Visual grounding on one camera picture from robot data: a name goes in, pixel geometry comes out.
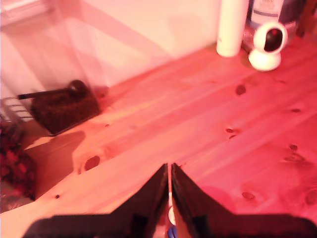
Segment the wood grain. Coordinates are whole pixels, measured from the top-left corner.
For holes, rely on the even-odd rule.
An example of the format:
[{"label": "wood grain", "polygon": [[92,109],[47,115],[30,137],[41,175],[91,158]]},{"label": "wood grain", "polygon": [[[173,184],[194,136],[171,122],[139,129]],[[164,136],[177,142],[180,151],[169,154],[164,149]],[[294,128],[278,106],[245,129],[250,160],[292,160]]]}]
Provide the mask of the wood grain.
[{"label": "wood grain", "polygon": [[[1,235],[20,237],[54,214],[111,212],[165,162],[232,212],[317,223],[316,65],[317,47],[299,38],[267,73],[244,52],[225,59],[210,46],[110,88],[102,115],[26,142],[39,198],[1,214]],[[106,159],[79,175],[94,152]]]}]

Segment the wooden tabletop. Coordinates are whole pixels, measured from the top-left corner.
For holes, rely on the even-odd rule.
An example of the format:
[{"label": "wooden tabletop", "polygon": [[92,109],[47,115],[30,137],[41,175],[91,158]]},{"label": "wooden tabletop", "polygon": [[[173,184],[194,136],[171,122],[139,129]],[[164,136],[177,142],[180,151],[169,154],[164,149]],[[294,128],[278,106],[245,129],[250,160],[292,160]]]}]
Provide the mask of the wooden tabletop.
[{"label": "wooden tabletop", "polygon": [[[38,199],[0,215],[2,237],[55,214],[109,213],[166,162],[234,213],[317,223],[317,46],[295,38],[264,73],[213,45],[99,96],[100,116],[28,137]],[[95,155],[102,163],[85,171]]]}]

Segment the camera base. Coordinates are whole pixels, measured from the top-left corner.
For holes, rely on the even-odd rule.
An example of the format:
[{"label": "camera base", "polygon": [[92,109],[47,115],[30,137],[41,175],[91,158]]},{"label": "camera base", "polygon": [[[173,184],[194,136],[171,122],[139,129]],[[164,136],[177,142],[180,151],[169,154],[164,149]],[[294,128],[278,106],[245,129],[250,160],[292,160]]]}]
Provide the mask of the camera base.
[{"label": "camera base", "polygon": [[266,54],[254,49],[249,54],[249,61],[259,71],[271,71],[281,64],[281,54]]}]

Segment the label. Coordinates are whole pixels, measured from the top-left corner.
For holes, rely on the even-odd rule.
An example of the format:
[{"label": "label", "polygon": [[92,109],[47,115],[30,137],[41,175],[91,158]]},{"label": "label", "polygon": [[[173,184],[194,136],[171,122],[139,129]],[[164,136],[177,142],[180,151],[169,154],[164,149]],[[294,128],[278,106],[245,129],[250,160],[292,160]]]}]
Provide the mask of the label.
[{"label": "label", "polygon": [[254,0],[251,21],[264,24],[278,22],[284,0]]}]

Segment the white cylinder container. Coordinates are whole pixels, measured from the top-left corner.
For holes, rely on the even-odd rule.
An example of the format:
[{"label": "white cylinder container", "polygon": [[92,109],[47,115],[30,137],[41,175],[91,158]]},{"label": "white cylinder container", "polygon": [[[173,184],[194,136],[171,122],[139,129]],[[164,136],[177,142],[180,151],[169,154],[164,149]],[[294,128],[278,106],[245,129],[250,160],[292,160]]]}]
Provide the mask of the white cylinder container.
[{"label": "white cylinder container", "polygon": [[217,52],[236,56],[241,48],[249,0],[221,0]]}]

